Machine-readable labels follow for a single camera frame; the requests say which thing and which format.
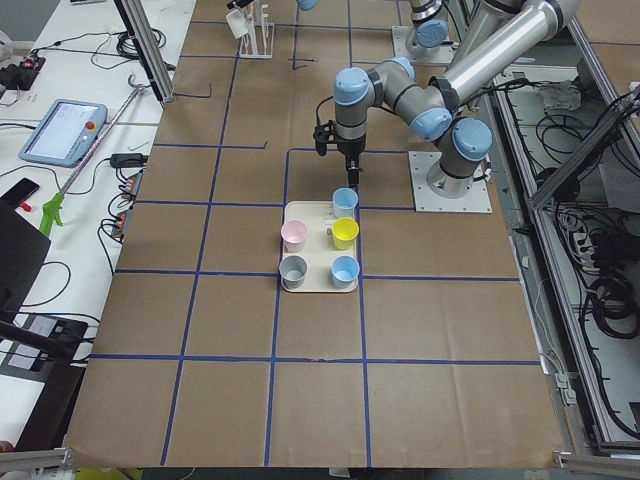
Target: tablet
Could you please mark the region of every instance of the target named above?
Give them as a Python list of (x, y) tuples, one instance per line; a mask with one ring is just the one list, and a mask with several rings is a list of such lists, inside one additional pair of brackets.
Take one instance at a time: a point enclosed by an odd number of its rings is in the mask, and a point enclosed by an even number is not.
[(106, 119), (104, 105), (58, 99), (18, 157), (29, 162), (72, 167), (87, 153)]

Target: blue joint cap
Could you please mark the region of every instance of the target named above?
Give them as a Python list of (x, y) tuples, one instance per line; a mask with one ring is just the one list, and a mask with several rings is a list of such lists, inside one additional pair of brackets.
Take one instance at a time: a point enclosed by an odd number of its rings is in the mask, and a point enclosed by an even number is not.
[(410, 127), (424, 140), (433, 142), (447, 131), (452, 121), (451, 113), (446, 108), (432, 108), (414, 118)]
[(355, 105), (367, 95), (369, 83), (367, 72), (361, 68), (351, 67), (340, 70), (333, 85), (333, 98), (343, 107)]
[(411, 62), (409, 61), (408, 58), (406, 57), (393, 57), (389, 59), (390, 62), (396, 62), (400, 65), (402, 65), (402, 67), (406, 70), (407, 75), (409, 75), (409, 78), (411, 80), (415, 80), (416, 79), (416, 71), (413, 69), (413, 65), (411, 65)]
[(493, 143), (489, 127), (475, 118), (463, 118), (456, 123), (452, 138), (460, 155), (473, 162), (486, 157)]
[(300, 10), (304, 10), (306, 12), (307, 10), (314, 8), (318, 4), (318, 1), (319, 0), (298, 0), (298, 6), (300, 7)]
[(439, 18), (428, 20), (416, 29), (416, 40), (424, 48), (442, 45), (449, 35), (449, 25)]

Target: white desk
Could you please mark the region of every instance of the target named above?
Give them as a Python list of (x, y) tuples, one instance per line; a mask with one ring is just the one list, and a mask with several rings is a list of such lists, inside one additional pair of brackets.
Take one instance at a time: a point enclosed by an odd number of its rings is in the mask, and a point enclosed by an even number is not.
[[(182, 44), (195, 0), (142, 0), (152, 27), (165, 33), (167, 43), (162, 48), (163, 58), (168, 63), (177, 64)], [(106, 3), (70, 6), (62, 0), (45, 26), (35, 47), (47, 46), (57, 40), (79, 36), (87, 32), (118, 32), (124, 30), (120, 16), (112, 0)], [(65, 43), (63, 48), (90, 50), (106, 36), (90, 36)], [(116, 39), (102, 51), (113, 52)], [(70, 98), (103, 103), (109, 109), (111, 118), (115, 111), (131, 93), (127, 79), (131, 73), (136, 82), (147, 83), (147, 77), (139, 62), (129, 62), (113, 70), (102, 70), (90, 62), (90, 54), (58, 51), (42, 51), (47, 63), (28, 92), (22, 92), (17, 103), (10, 107), (0, 106), (0, 122), (17, 121), (35, 125), (57, 98)], [(121, 61), (115, 57), (99, 57), (99, 63), (110, 65)], [(3, 103), (10, 103), (13, 93), (7, 92)], [(150, 90), (132, 103), (117, 125), (106, 137), (71, 191), (84, 191), (91, 185), (93, 170), (97, 162), (112, 153), (137, 151), (148, 154), (162, 115), (162, 108)], [(21, 165), (29, 164), (19, 160), (17, 155), (28, 139), (31, 131), (23, 128), (0, 127), (0, 174)], [(71, 173), (71, 169), (54, 168), (61, 183)], [(30, 213), (21, 215), (34, 226), (39, 226), (42, 218), (42, 204), (52, 198), (57, 191), (53, 175), (38, 169), (22, 169), (0, 177), (0, 192), (8, 190), (23, 177), (40, 185), (28, 201), (33, 207)], [(67, 196), (61, 211), (63, 227), (53, 227), (51, 248), (47, 261), (59, 260), (71, 268), (71, 282), (65, 292), (56, 300), (41, 307), (30, 308), (40, 312), (79, 312), (100, 317), (111, 284), (111, 274), (105, 254), (100, 246), (96, 230), (102, 218), (107, 216), (108, 202), (118, 193), (118, 182), (108, 163), (102, 164), (97, 172), (96, 186), (87, 195)], [(119, 245), (105, 238), (105, 245), (112, 262), (116, 263)], [(64, 284), (66, 272), (60, 266), (44, 267), (38, 276), (26, 303), (37, 303), (55, 295)], [(24, 316), (16, 317), (16, 322)], [(91, 328), (87, 337), (95, 336), (96, 327)], [(9, 342), (1, 342), (0, 350), (7, 350)], [(88, 353), (89, 346), (80, 347), (77, 358)], [(0, 375), (0, 439), (15, 444), (33, 410), (43, 384)]]
[[(127, 152), (129, 148), (136, 148), (144, 154), (151, 149), (156, 128), (144, 125), (116, 125), (97, 150), (93, 161), (80, 175), (71, 191), (84, 191), (91, 185), (91, 178), (95, 165), (116, 152)], [(21, 165), (30, 164), (18, 159), (17, 154), (26, 142), (30, 130), (22, 128), (0, 127), (1, 170), (8, 171)], [(71, 169), (54, 167), (61, 182), (71, 173)], [(32, 225), (38, 227), (42, 218), (42, 204), (51, 199), (57, 191), (53, 175), (50, 172), (25, 168), (0, 178), (0, 192), (5, 192), (23, 177), (30, 178), (40, 185), (28, 201), (33, 207), (29, 213), (20, 210), (21, 215)], [(65, 292), (56, 300), (41, 307), (29, 308), (30, 311), (40, 312), (80, 312), (100, 317), (104, 302), (111, 285), (111, 273), (102, 247), (96, 235), (100, 220), (107, 216), (106, 205), (119, 192), (118, 181), (114, 170), (108, 162), (98, 167), (95, 188), (86, 195), (67, 196), (61, 211), (64, 226), (54, 225), (51, 232), (51, 248), (47, 261), (59, 260), (71, 268), (71, 282)], [(112, 261), (117, 261), (120, 251), (116, 242), (105, 238)], [(37, 303), (54, 296), (64, 284), (67, 274), (57, 265), (45, 266), (38, 276), (25, 303)], [(17, 317), (23, 321), (24, 316)], [(91, 328), (87, 337), (95, 336), (94, 322), (89, 320)], [(6, 351), (9, 342), (1, 342), (0, 350)], [(77, 357), (88, 353), (88, 345), (81, 347)], [(0, 409), (5, 414), (0, 415), (0, 438), (15, 443), (31, 410), (38, 399), (42, 384), (28, 380), (21, 380), (0, 375)]]
[[(164, 60), (177, 64), (195, 0), (143, 0), (143, 5), (152, 27), (161, 30), (167, 37), (161, 49)], [(88, 32), (119, 32), (124, 30), (118, 11), (112, 0), (71, 6), (62, 0), (51, 20), (47, 23), (34, 48), (53, 44), (58, 40), (76, 37)], [(89, 36), (65, 42), (60, 48), (94, 51), (107, 39), (106, 35)], [(112, 37), (101, 51), (115, 53), (116, 38)], [(131, 88), (127, 84), (130, 74), (136, 76), (137, 83), (148, 83), (147, 76), (139, 62), (129, 62), (113, 70), (103, 70), (90, 62), (90, 54), (42, 50), (46, 57), (40, 75), (28, 92), (22, 92), (20, 99), (11, 107), (0, 106), (0, 118), (6, 120), (39, 121), (54, 100), (70, 98), (86, 102), (102, 103), (109, 107), (111, 115), (124, 102)], [(114, 65), (123, 61), (119, 57), (99, 56), (101, 65)], [(3, 103), (10, 103), (13, 92), (7, 92)], [(152, 92), (147, 92), (136, 100), (136, 108), (131, 108), (122, 116), (120, 123), (157, 125), (162, 115), (162, 107)]]

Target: yellow cup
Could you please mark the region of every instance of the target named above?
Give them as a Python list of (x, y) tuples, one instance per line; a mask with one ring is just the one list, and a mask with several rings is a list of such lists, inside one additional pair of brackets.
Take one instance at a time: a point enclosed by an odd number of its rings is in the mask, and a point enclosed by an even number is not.
[(358, 238), (360, 227), (358, 223), (348, 217), (339, 218), (331, 227), (333, 235), (333, 244), (338, 250), (347, 250), (351, 248), (353, 242)]

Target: gray cup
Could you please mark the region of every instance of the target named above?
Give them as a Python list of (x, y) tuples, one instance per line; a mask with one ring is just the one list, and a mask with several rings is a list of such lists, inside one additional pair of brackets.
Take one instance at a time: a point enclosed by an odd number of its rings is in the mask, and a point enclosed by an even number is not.
[(304, 277), (307, 274), (307, 262), (298, 255), (291, 255), (280, 262), (279, 270), (282, 285), (288, 290), (293, 290), (304, 282)]

